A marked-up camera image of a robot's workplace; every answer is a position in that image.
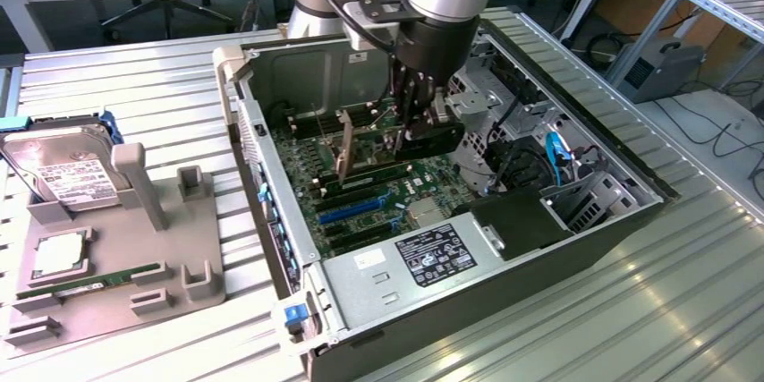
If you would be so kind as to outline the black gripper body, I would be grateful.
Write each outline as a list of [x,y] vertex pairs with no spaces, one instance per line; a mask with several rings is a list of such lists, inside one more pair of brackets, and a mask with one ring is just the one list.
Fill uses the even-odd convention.
[[444,85],[463,67],[472,49],[480,19],[462,22],[406,21],[400,24],[395,61],[407,79],[431,78]]

